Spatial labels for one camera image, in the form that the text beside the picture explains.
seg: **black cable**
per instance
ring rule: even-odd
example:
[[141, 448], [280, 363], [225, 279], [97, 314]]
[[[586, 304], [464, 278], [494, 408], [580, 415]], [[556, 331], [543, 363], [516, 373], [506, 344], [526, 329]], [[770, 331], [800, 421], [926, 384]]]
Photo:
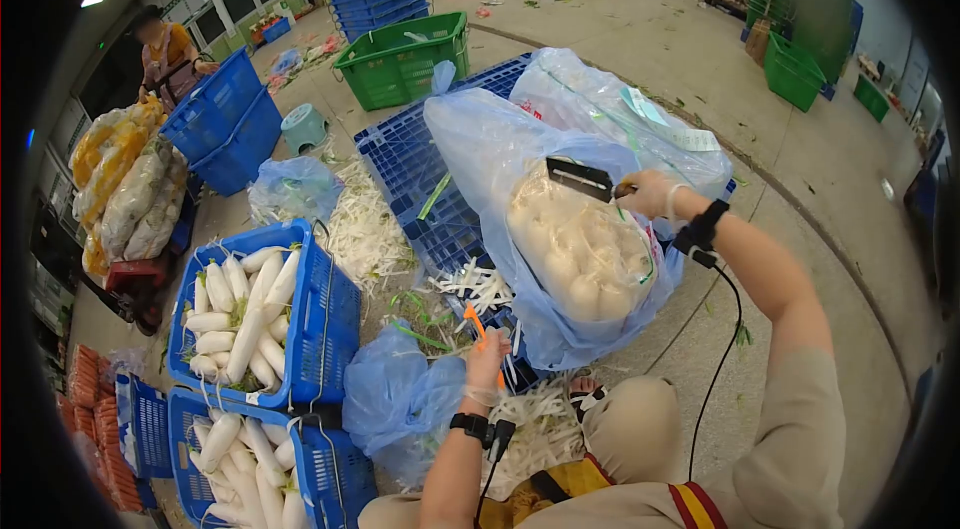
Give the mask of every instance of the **black cable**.
[[711, 398], [711, 391], [713, 391], [713, 389], [714, 389], [714, 386], [713, 386], [713, 385], [714, 385], [714, 383], [717, 382], [717, 377], [720, 376], [720, 368], [723, 368], [723, 363], [724, 363], [724, 362], [726, 361], [726, 359], [727, 359], [726, 356], [727, 356], [727, 354], [729, 354], [730, 348], [734, 346], [733, 344], [734, 344], [734, 342], [737, 340], [737, 333], [738, 333], [738, 331], [740, 330], [740, 323], [743, 321], [743, 309], [740, 307], [740, 292], [738, 292], [738, 289], [737, 289], [736, 285], [734, 285], [733, 281], [731, 281], [731, 280], [729, 279], [729, 277], [726, 275], [726, 272], [721, 271], [721, 270], [720, 270], [720, 267], [714, 267], [714, 269], [716, 269], [716, 271], [717, 271], [718, 273], [720, 273], [720, 276], [722, 276], [722, 277], [724, 278], [724, 280], [729, 284], [730, 288], [731, 288], [732, 290], [734, 290], [734, 291], [733, 291], [733, 294], [736, 296], [736, 307], [737, 307], [737, 308], [736, 308], [736, 311], [737, 311], [737, 312], [736, 312], [736, 315], [737, 315], [737, 316], [736, 316], [736, 319], [737, 319], [737, 320], [736, 320], [736, 323], [737, 323], [737, 324], [735, 324], [735, 325], [733, 326], [733, 327], [734, 327], [734, 328], [733, 328], [733, 337], [731, 337], [731, 338], [729, 339], [730, 341], [729, 341], [729, 343], [727, 343], [727, 345], [726, 345], [726, 348], [727, 348], [727, 349], [724, 351], [723, 357], [720, 359], [720, 364], [717, 365], [716, 372], [714, 372], [714, 374], [713, 374], [713, 377], [714, 377], [714, 378], [713, 378], [713, 379], [711, 380], [711, 382], [710, 382], [710, 385], [711, 385], [711, 386], [710, 386], [709, 388], [707, 388], [707, 390], [706, 390], [706, 395], [703, 397], [703, 403], [702, 403], [701, 406], [700, 406], [700, 414], [697, 415], [697, 425], [693, 428], [693, 441], [690, 443], [690, 467], [689, 467], [689, 469], [687, 470], [687, 473], [686, 473], [686, 476], [687, 476], [686, 479], [687, 479], [688, 481], [693, 481], [693, 450], [694, 450], [694, 448], [697, 446], [697, 433], [700, 431], [700, 420], [704, 417], [704, 415], [703, 415], [703, 414], [704, 414], [704, 410], [707, 409], [707, 407], [706, 407], [706, 406], [707, 406], [707, 403], [706, 403], [706, 402], [707, 402], [708, 400], [710, 400], [710, 398]]

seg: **beige pants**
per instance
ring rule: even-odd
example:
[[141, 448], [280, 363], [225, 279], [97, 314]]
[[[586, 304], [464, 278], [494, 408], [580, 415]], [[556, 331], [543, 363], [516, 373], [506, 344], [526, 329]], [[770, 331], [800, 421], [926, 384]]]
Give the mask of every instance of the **beige pants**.
[[[587, 450], [618, 484], [670, 482], [679, 472], [677, 392], [664, 379], [623, 381], [583, 417]], [[416, 529], [419, 493], [378, 497], [360, 513], [360, 529]]]

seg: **orange peeler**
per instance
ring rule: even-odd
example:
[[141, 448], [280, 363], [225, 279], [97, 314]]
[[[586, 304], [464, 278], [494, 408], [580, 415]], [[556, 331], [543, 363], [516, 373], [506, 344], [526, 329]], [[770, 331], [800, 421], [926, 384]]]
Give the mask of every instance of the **orange peeler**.
[[[473, 320], [473, 323], [476, 325], [476, 327], [477, 327], [477, 334], [480, 336], [480, 349], [481, 349], [481, 351], [482, 351], [483, 348], [487, 346], [487, 345], [486, 345], [486, 344], [487, 344], [487, 341], [486, 341], [486, 340], [487, 340], [487, 331], [484, 330], [484, 328], [483, 328], [483, 323], [480, 322], [480, 317], [477, 316], [477, 311], [474, 310], [474, 308], [473, 308], [473, 307], [474, 307], [474, 303], [473, 303], [473, 302], [467, 302], [467, 303], [466, 303], [466, 307], [467, 307], [466, 310], [464, 310], [464, 312], [463, 312], [463, 315], [464, 315], [463, 317], [464, 317], [465, 319], [471, 319], [471, 320]], [[504, 380], [503, 380], [503, 370], [500, 370], [500, 371], [498, 372], [498, 374], [497, 374], [496, 377], [497, 377], [497, 378], [496, 378], [496, 381], [497, 381], [496, 383], [500, 386], [500, 389], [501, 389], [501, 390], [506, 389], [507, 385], [506, 385], [506, 383], [505, 383]]]

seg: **beige shirt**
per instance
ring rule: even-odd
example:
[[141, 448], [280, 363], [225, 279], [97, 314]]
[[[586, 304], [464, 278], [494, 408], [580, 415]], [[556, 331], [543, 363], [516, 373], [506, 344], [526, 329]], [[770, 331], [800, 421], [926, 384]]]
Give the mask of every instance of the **beige shirt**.
[[[837, 489], [847, 425], [834, 359], [821, 349], [787, 354], [767, 375], [753, 450], [697, 483], [734, 527], [843, 526]], [[539, 511], [517, 529], [684, 527], [664, 483], [605, 487]]]

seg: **red stripe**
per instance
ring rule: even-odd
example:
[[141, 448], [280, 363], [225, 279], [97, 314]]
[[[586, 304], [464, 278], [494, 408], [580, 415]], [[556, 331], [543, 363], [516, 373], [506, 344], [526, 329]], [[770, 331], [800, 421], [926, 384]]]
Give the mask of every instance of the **red stripe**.
[[706, 491], [692, 481], [687, 481], [684, 483], [684, 485], [690, 487], [690, 490], [693, 491], [693, 494], [696, 495], [697, 499], [700, 500], [700, 503], [704, 505], [703, 509], [706, 510], [710, 520], [713, 521], [714, 527], [716, 527], [716, 529], [727, 529], [727, 523], [724, 522], [723, 516], [720, 515], [720, 511], [717, 510], [717, 507], [713, 502], [714, 500], [707, 495]]
[[670, 495], [673, 496], [673, 503], [677, 505], [677, 510], [679, 511], [679, 516], [683, 519], [683, 523], [686, 526], [686, 529], [698, 529], [697, 521], [693, 520], [693, 514], [690, 513], [690, 510], [687, 508], [687, 502], [684, 501], [683, 496], [680, 495], [680, 491], [677, 487], [673, 487], [670, 484], [667, 484], [666, 487], [670, 487]]

